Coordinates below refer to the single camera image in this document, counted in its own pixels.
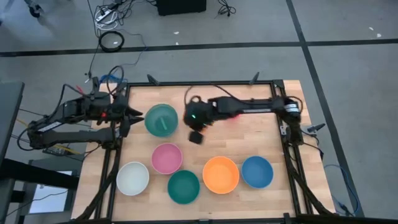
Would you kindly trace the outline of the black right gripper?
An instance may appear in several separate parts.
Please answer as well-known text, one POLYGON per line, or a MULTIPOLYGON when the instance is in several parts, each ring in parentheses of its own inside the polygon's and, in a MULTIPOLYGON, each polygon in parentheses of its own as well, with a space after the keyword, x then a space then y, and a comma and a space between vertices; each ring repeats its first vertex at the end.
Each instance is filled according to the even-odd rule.
MULTIPOLYGON (((185 105, 183 114, 184 123, 195 131, 202 131, 215 122, 214 106, 212 102, 189 101, 185 105)), ((192 143, 202 144, 203 135, 200 132, 191 131, 188 140, 192 143)))

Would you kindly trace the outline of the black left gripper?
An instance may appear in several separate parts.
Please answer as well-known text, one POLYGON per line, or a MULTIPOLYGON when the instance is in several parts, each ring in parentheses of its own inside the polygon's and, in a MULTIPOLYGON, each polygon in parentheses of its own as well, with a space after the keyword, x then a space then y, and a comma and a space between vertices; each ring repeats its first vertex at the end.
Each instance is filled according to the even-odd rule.
POLYGON ((128 135, 130 125, 144 120, 142 117, 136 117, 142 116, 143 113, 128 106, 126 97, 120 94, 114 97, 111 112, 113 121, 119 123, 119 135, 124 138, 128 135))

